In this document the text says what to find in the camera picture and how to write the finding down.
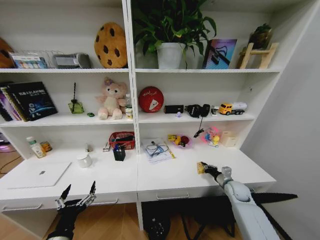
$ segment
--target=pink teddy bear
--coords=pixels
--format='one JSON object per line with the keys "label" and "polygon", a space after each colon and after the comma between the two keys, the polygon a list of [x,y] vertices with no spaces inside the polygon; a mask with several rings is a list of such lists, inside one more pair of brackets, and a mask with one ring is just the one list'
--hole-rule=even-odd
{"label": "pink teddy bear", "polygon": [[99,103],[103,104],[98,111],[99,119],[105,120],[108,116],[121,119],[125,113],[127,85],[124,82],[115,83],[106,77],[102,84],[102,96],[96,96]]}

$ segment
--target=stuffed animal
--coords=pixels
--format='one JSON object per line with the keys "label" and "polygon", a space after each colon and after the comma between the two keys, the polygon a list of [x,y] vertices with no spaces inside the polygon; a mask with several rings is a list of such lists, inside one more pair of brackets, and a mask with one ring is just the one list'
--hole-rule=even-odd
{"label": "stuffed animal", "polygon": [[123,68],[128,64],[125,31],[116,23],[104,24],[95,37],[95,53],[107,69]]}
{"label": "stuffed animal", "polygon": [[99,119],[105,120],[108,116],[121,119],[125,113],[127,85],[124,82],[116,83],[106,77],[102,84],[102,96],[97,96],[99,103],[103,104],[98,111]]}
{"label": "stuffed animal", "polygon": [[14,62],[10,58],[9,52],[13,52],[12,48],[0,38],[0,69],[14,67]]}

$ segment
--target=white flower pot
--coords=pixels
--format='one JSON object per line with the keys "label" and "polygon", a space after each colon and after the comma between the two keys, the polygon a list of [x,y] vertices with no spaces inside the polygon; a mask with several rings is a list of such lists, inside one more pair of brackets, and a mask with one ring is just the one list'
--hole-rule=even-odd
{"label": "white flower pot", "polygon": [[162,43],[156,48],[159,69],[178,69],[185,45],[178,42]]}

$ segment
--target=toy truck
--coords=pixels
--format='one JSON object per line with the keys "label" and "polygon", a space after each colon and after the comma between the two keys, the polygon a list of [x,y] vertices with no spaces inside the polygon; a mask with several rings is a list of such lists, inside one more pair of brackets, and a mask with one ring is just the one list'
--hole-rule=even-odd
{"label": "toy truck", "polygon": [[242,115],[247,108],[245,102],[222,103],[219,107],[219,113],[223,115]]}

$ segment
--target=bottle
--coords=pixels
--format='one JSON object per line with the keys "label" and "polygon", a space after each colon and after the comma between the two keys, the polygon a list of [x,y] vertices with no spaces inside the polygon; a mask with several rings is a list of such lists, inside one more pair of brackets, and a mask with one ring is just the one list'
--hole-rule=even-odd
{"label": "bottle", "polygon": [[134,116],[132,114],[132,104],[131,104],[131,95],[127,93],[125,95],[125,115],[128,119],[133,119]]}
{"label": "bottle", "polygon": [[28,136],[26,138],[26,140],[30,144],[30,148],[32,149],[32,151],[35,153],[35,155],[39,159],[43,158],[47,155],[46,151],[43,149],[43,147],[39,143],[37,143],[37,141],[35,140],[35,138],[33,136]]}

